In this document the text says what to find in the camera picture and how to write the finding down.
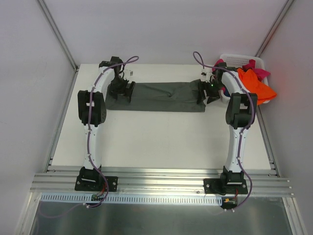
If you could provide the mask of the dark grey t-shirt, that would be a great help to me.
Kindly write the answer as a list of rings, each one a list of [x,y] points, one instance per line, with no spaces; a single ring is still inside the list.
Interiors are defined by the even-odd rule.
[[[198,103],[199,80],[191,82],[137,83],[131,101],[106,96],[106,108],[115,111],[203,113],[206,105]]]

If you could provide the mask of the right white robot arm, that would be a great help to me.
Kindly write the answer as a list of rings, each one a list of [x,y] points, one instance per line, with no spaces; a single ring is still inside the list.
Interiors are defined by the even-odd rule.
[[[204,192],[219,195],[248,194],[246,172],[243,168],[245,141],[255,121],[258,96],[250,93],[240,81],[237,69],[221,62],[212,67],[213,78],[198,83],[197,103],[210,104],[219,99],[219,91],[226,88],[230,94],[225,121],[229,126],[228,155],[218,178],[203,180]]]

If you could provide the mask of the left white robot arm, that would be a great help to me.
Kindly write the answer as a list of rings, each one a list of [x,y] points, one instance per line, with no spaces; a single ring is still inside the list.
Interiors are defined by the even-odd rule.
[[[101,172],[102,154],[100,153],[100,133],[107,117],[106,95],[115,100],[124,97],[128,103],[132,100],[135,82],[125,76],[125,66],[139,59],[132,56],[127,61],[113,56],[109,61],[98,65],[95,81],[86,90],[78,92],[78,116],[84,126],[86,153],[81,173],[86,185],[92,190],[101,188],[106,177]]]

